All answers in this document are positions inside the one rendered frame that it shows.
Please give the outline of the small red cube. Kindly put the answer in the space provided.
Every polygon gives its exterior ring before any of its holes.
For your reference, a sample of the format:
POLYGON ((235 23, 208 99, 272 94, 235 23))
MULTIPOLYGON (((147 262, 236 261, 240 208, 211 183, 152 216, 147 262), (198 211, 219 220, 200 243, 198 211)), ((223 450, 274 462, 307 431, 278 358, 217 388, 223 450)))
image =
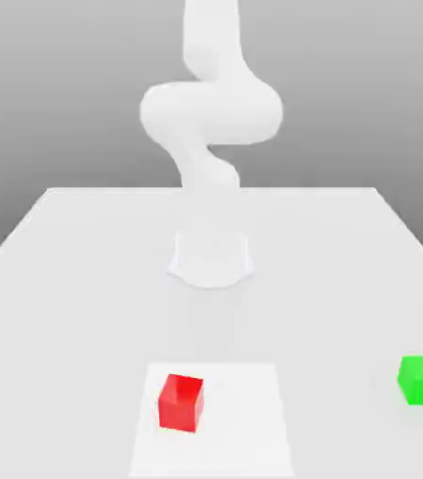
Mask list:
POLYGON ((196 433, 203 408, 203 379, 168 375, 158 397, 160 428, 196 433))

